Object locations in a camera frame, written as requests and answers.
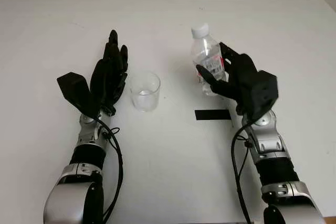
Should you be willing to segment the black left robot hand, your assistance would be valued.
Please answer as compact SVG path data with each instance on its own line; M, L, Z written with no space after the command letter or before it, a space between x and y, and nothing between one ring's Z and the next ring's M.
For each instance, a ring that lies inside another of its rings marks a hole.
M128 48L118 46L118 34L113 29L105 45L103 57L98 60L90 80L90 92L101 109L114 116L114 105L120 99L128 76Z

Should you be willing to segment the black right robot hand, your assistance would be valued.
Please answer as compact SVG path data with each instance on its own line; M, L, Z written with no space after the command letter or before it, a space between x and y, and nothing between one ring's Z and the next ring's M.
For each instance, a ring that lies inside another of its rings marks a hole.
M247 54L239 54L223 42L219 43L222 59L227 60L225 68L228 81L217 80L204 66L197 64L196 69L209 84L212 92L237 102L236 112L239 115L257 112L256 95L254 94L257 69Z

